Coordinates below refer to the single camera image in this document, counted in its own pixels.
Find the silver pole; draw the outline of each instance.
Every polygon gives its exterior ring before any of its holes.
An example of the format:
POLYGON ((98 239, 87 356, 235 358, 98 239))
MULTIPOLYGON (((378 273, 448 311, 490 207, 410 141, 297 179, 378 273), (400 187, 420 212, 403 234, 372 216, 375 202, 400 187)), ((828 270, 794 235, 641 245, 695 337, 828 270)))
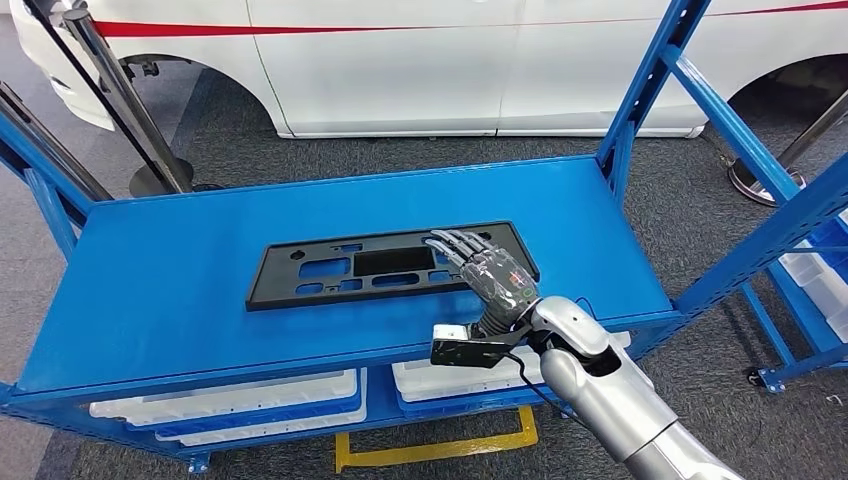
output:
POLYGON ((93 201, 112 200, 112 195, 103 188, 73 154, 50 133, 35 115, 24 105, 20 97, 5 83, 0 82, 0 112, 15 125, 27 141, 38 148, 41 154, 68 177, 75 187, 93 201))
POLYGON ((801 135, 798 135, 798 138, 777 157, 777 161, 784 167, 795 163, 795 160, 798 160, 816 140, 839 123, 846 114, 848 114, 848 90, 845 90, 842 96, 833 102, 833 105, 821 117, 807 127, 801 135))
POLYGON ((189 178, 171 152, 162 132, 156 128, 150 113, 141 103, 120 62, 94 27, 91 14, 88 10, 72 9, 64 12, 62 16, 71 35, 80 43, 100 73, 100 79, 110 94, 109 99, 118 115, 130 126, 133 133, 143 140, 145 150, 156 162, 169 184, 167 186, 177 193, 191 192, 189 178))
MULTIPOLYGON (((813 122, 806 130, 804 130, 786 147, 778 157, 777 161, 786 168, 786 173, 792 177, 792 180, 801 188, 807 186, 807 181, 801 173, 790 168, 801 155, 804 154, 813 144, 827 133, 831 128, 838 124, 845 115, 848 114, 848 90, 840 96, 833 104, 813 122)), ((743 195, 754 200, 755 202, 768 205, 770 207, 777 206, 771 194, 763 188, 762 184, 745 168, 745 165, 738 160, 727 170, 727 175, 730 177, 730 182, 743 195)))

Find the robotic arm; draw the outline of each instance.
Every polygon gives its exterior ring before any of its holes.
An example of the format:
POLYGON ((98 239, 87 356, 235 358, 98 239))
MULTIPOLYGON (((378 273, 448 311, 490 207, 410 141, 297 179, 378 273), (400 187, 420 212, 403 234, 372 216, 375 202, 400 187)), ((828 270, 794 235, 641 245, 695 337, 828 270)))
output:
POLYGON ((475 324, 436 325, 433 364, 491 368, 526 339, 541 356, 548 387, 635 478, 742 480, 677 421, 644 372, 580 306, 540 298, 506 250, 473 232, 432 233, 426 243, 459 268, 486 305, 475 324))

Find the blue shelf surface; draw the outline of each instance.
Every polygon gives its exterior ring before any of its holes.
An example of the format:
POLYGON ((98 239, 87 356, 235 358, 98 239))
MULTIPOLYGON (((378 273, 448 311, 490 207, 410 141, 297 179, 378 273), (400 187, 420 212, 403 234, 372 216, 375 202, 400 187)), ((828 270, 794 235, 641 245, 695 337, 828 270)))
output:
POLYGON ((816 304, 810 300, 804 289, 792 280, 779 262, 771 264, 766 272, 815 353, 842 345, 842 341, 827 324, 816 304))
POLYGON ((373 430, 375 428, 393 427, 403 424, 438 420, 441 418, 448 418, 456 415, 473 415, 475 413, 510 408, 512 405, 504 404, 504 400, 508 400, 508 398, 510 397, 520 398, 521 402, 519 403, 521 405, 541 404, 543 400, 532 393, 532 390, 525 387, 511 389, 509 391, 509 397, 505 397, 503 392, 498 391, 488 392, 484 394, 475 394, 478 404, 477 408, 458 413, 451 412, 441 415, 433 414, 429 417, 410 417, 407 416, 399 406, 397 388, 395 387, 395 380, 392 374, 392 368, 389 365, 384 365, 382 367, 373 367, 368 369, 368 393, 366 395, 368 416, 365 418, 364 422, 354 423, 350 425, 340 425, 337 427, 306 430, 301 432, 282 433, 279 435, 269 435, 265 437, 233 440, 209 445, 182 447, 179 449, 179 452, 182 455, 191 455, 195 453, 206 453, 219 450, 229 450, 233 448, 244 448, 257 445, 288 442, 321 435, 331 435, 339 432, 356 432, 362 430, 373 430), (502 401, 499 403, 495 402, 495 398, 500 398, 502 401))
POLYGON ((121 200, 94 207, 16 386, 82 402, 425 358, 470 291, 247 312, 271 243, 509 220, 544 295, 602 321, 673 313, 591 156, 121 200), (481 192, 492 192, 484 195, 481 192))

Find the white storage box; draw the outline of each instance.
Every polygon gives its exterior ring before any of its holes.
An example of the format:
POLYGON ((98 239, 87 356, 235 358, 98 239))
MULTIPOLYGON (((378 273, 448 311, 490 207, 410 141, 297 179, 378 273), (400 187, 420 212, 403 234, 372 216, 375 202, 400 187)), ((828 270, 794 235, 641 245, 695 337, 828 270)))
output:
MULTIPOLYGON (((848 222, 848 211, 839 216, 848 222)), ((806 240, 797 245, 798 248, 811 246, 806 240)), ((792 280, 804 289, 839 339, 848 342, 848 284, 845 280, 818 253, 787 253, 779 261, 792 280)))
MULTIPOLYGON (((623 347, 630 345, 630 334, 615 333, 613 337, 623 347)), ((524 374, 533 383, 543 383, 539 355, 524 345, 512 353, 525 365, 524 374)), ((420 402, 435 398, 520 387, 524 381, 518 375, 518 364, 501 360, 494 368, 448 367, 431 365, 430 360, 395 363, 392 365, 395 384, 405 402, 420 402)))
POLYGON ((123 417, 135 426, 347 398, 356 393, 356 370, 265 382, 124 398, 89 406, 93 417, 123 417))
POLYGON ((224 430, 213 430, 210 432, 192 433, 173 437, 162 437, 156 435, 156 438, 164 441, 179 441, 185 446, 207 445, 210 443, 227 442, 230 440, 263 437, 266 435, 277 435, 280 433, 300 432, 303 430, 314 430, 316 428, 335 427, 362 422, 368 416, 366 408, 366 398, 368 393, 367 370, 368 369, 366 368, 362 369, 359 379, 362 388, 362 406, 359 407, 359 410, 354 412, 337 413, 321 417, 300 418, 297 420, 265 423, 247 427, 227 428, 224 430))

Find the robot finger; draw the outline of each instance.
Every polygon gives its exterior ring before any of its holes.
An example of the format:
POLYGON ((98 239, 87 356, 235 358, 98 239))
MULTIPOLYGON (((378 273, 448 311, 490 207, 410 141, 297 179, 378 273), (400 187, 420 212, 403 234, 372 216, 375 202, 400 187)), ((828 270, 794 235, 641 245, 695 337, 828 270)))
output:
POLYGON ((448 260, 450 260, 457 267, 461 267, 465 264, 465 259, 463 259, 458 253, 454 252, 450 247, 448 247, 444 243, 433 239, 424 240, 424 243, 426 243, 427 246, 435 249, 437 252, 448 257, 448 260))
POLYGON ((474 250, 474 253, 480 253, 480 252, 482 252, 483 250, 486 249, 486 247, 483 246, 482 243, 478 242, 474 237, 469 235, 467 232, 460 232, 459 230, 448 230, 448 233, 450 233, 451 235, 453 235, 455 237, 461 238, 463 242, 465 242, 468 246, 471 247, 472 250, 474 250))
POLYGON ((474 255, 474 250, 465 244, 461 238, 455 237, 451 232, 445 230, 431 230, 430 233, 448 242, 465 260, 474 255))
POLYGON ((488 250, 497 250, 498 246, 481 237, 477 232, 465 232, 474 240, 477 240, 483 247, 488 250))

